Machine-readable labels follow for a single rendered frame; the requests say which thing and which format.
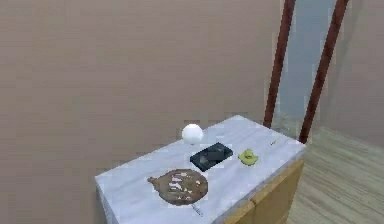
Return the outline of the white ball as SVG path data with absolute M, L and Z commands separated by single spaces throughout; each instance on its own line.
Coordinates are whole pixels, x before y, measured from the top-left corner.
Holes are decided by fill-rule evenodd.
M 203 130 L 197 124 L 188 124 L 182 130 L 182 139 L 188 144 L 199 143 L 203 136 Z

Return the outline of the yellow-green small decoration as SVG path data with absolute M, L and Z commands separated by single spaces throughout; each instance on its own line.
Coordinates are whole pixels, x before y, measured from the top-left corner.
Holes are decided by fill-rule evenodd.
M 245 151 L 240 153 L 238 155 L 238 158 L 244 165 L 247 165 L 247 166 L 254 165 L 258 160 L 258 157 L 253 153 L 251 149 L 246 149 Z

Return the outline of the black flat box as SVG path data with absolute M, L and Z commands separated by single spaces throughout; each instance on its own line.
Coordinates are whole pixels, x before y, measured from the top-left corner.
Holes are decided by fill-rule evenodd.
M 205 172 L 233 155 L 233 150 L 217 142 L 192 155 L 190 162 Z

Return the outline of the brown round board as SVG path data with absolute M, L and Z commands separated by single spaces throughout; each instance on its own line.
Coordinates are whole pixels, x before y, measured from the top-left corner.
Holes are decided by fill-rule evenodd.
M 174 169 L 147 181 L 161 199 L 175 206 L 194 204 L 208 193 L 207 179 L 191 169 Z

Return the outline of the white-topped wooden cabinet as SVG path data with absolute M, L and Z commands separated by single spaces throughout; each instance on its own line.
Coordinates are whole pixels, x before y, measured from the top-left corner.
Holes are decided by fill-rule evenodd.
M 224 224 L 255 193 L 303 156 L 305 145 L 240 115 L 203 131 L 202 140 L 191 145 L 182 140 L 127 162 L 95 177 L 108 224 Z M 270 143 L 280 138 L 275 144 Z M 190 157 L 220 142 L 233 155 L 202 172 Z M 238 155 L 251 149 L 258 157 L 252 166 Z M 174 169 L 191 169 L 208 181 L 208 193 L 191 205 L 165 202 L 147 181 Z

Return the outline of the red-brown framed mirror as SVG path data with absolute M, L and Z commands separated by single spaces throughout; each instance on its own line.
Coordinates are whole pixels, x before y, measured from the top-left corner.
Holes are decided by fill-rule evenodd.
M 264 126 L 287 99 L 302 120 L 298 141 L 307 142 L 349 1 L 283 0 Z

